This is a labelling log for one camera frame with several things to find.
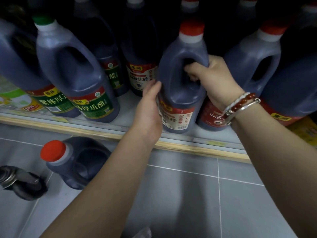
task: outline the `wooden shelf edge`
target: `wooden shelf edge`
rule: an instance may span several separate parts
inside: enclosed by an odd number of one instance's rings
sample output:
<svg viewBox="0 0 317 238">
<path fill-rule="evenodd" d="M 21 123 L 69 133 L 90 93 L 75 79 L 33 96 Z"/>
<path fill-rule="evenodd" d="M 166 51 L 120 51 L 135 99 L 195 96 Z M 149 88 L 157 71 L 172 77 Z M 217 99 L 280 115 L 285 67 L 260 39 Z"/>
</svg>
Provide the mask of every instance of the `wooden shelf edge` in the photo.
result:
<svg viewBox="0 0 317 238">
<path fill-rule="evenodd" d="M 5 116 L 0 116 L 0 123 L 16 125 L 16 126 L 21 126 L 26 128 L 35 128 L 35 129 L 57 132 L 57 133 L 70 134 L 70 135 L 87 136 L 87 137 L 91 137 L 94 139 L 101 139 L 101 140 L 120 141 L 123 136 L 123 135 L 111 134 L 111 133 L 106 133 L 101 131 L 66 127 L 66 126 L 62 126 L 58 124 L 48 124 L 48 123 L 41 123 L 41 122 L 35 122 L 30 120 L 18 119 L 18 118 L 9 118 Z M 233 160 L 233 161 L 238 161 L 243 163 L 251 163 L 248 155 L 246 154 L 222 151 L 217 149 L 202 148 L 202 147 L 196 147 L 191 145 L 175 144 L 175 143 L 169 143 L 169 142 L 163 142 L 163 141 L 158 141 L 155 144 L 155 148 L 168 150 L 168 151 L 182 152 L 186 154 L 194 154 L 194 155 L 200 155 L 200 156 Z"/>
</svg>

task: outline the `store shelf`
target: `store shelf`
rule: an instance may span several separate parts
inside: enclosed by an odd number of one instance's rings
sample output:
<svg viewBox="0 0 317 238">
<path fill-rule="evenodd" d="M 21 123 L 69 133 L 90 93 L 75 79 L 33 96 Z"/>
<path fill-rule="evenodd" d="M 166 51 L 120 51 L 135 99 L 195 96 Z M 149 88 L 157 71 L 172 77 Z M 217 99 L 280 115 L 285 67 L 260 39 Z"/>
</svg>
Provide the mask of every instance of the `store shelf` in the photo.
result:
<svg viewBox="0 0 317 238">
<path fill-rule="evenodd" d="M 0 122 L 118 141 L 132 125 L 135 108 L 140 99 L 131 91 L 119 97 L 121 105 L 119 115 L 108 124 L 88 121 L 83 116 L 77 118 L 57 117 L 51 115 L 45 109 L 35 113 L 23 112 L 11 106 L 0 108 Z M 220 132 L 211 132 L 195 124 L 190 131 L 182 135 L 164 131 L 155 147 L 202 156 L 250 162 L 239 138 L 230 127 Z"/>
</svg>

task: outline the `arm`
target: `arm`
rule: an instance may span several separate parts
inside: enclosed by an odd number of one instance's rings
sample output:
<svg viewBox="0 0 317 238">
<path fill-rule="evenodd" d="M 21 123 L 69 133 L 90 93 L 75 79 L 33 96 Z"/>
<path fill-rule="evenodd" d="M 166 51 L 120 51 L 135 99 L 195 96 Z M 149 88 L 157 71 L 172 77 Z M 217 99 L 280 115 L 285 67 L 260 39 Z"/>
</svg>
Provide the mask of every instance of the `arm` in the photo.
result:
<svg viewBox="0 0 317 238">
<path fill-rule="evenodd" d="M 53 221 L 41 238 L 120 237 L 150 153 L 161 136 L 156 106 L 160 82 L 143 91 L 135 119 L 96 177 Z"/>
<path fill-rule="evenodd" d="M 185 70 L 200 79 L 212 103 L 224 110 L 244 91 L 224 60 L 210 56 L 210 66 Z M 259 104 L 232 121 L 252 164 L 288 224 L 299 237 L 317 236 L 317 151 L 274 120 Z"/>
</svg>

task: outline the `green bottle cap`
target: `green bottle cap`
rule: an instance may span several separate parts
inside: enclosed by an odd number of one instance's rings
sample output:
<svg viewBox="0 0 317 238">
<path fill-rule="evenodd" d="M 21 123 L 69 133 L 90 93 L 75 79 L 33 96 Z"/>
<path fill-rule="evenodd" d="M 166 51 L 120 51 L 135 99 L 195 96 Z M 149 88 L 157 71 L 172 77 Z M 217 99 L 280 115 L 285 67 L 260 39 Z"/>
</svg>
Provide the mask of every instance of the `green bottle cap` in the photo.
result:
<svg viewBox="0 0 317 238">
<path fill-rule="evenodd" d="M 49 24 L 53 23 L 55 20 L 54 18 L 52 18 L 51 16 L 46 15 L 46 14 L 33 15 L 32 19 L 33 19 L 34 23 L 39 25 L 39 26 L 49 25 Z"/>
</svg>

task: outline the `hand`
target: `hand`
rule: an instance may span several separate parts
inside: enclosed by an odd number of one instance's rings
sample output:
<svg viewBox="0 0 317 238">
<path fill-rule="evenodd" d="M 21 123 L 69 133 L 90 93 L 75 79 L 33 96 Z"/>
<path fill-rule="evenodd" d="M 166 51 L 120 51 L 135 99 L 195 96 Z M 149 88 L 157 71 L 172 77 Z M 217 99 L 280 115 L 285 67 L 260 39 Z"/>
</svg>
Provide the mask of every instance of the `hand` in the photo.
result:
<svg viewBox="0 0 317 238">
<path fill-rule="evenodd" d="M 162 87 L 161 82 L 151 80 L 143 89 L 143 97 L 139 102 L 131 129 L 142 135 L 149 145 L 154 146 L 161 137 L 163 125 L 156 104 L 156 96 Z"/>
<path fill-rule="evenodd" d="M 210 101 L 221 111 L 245 93 L 233 79 L 222 57 L 209 55 L 208 68 L 194 62 L 186 65 L 184 70 L 192 81 L 200 80 Z"/>
</svg>

